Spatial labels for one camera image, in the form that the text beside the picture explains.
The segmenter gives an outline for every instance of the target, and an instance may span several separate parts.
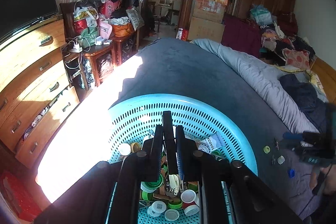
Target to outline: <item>metal handle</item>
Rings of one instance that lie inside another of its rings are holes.
[[[5,100],[2,102],[0,106],[0,111],[5,107],[5,105],[8,103],[8,100],[5,98]]]
[[[37,142],[35,142],[33,148],[29,151],[29,153],[32,154],[32,153],[34,152],[35,148],[36,148],[38,145],[39,145],[39,144],[38,144]]]
[[[14,126],[14,128],[12,129],[12,133],[15,133],[15,131],[19,128],[20,124],[21,124],[21,121],[18,120],[18,121],[16,122],[16,126]]]
[[[40,67],[40,70],[44,70],[49,65],[50,65],[50,61],[48,61],[48,63],[46,63],[45,65],[43,65],[42,67]]]
[[[40,42],[40,46],[43,46],[44,44],[50,42],[52,40],[52,36],[49,36],[47,37],[46,39],[43,39],[41,42]]]
[[[68,103],[62,110],[63,110],[63,112],[65,112],[65,110],[69,107],[69,106],[71,106],[71,104],[70,103]]]
[[[56,82],[56,84],[52,88],[50,88],[49,90],[50,90],[50,92],[52,92],[52,91],[56,90],[58,87],[59,87],[59,82]]]

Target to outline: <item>perforated basket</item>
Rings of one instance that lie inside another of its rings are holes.
[[[219,132],[226,144],[219,149],[222,156],[230,161],[240,160],[257,175],[257,164],[253,150],[242,131],[227,116],[217,109],[201,101],[173,94],[149,94],[125,100],[109,110],[112,119],[110,162],[120,160],[118,146],[122,143],[139,142],[154,130],[157,124],[162,124],[162,112],[170,110],[173,125],[182,125],[184,132],[191,138],[205,139]],[[199,214],[185,216],[182,209],[180,217],[171,223],[198,224]],[[157,218],[147,215],[146,208],[140,209],[138,223],[168,224],[161,214]]]

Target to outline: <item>television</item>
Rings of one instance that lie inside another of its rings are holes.
[[[0,0],[0,44],[58,13],[56,0]]]

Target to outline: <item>wooden dresser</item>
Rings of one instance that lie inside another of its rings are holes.
[[[28,168],[79,104],[74,87],[69,87],[61,51],[64,45],[63,20],[57,17],[0,45],[0,139]],[[49,110],[24,139],[48,105]]]

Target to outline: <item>wooden headboard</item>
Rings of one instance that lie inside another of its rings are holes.
[[[336,70],[319,58],[315,60],[311,70],[320,78],[329,102],[336,104]]]

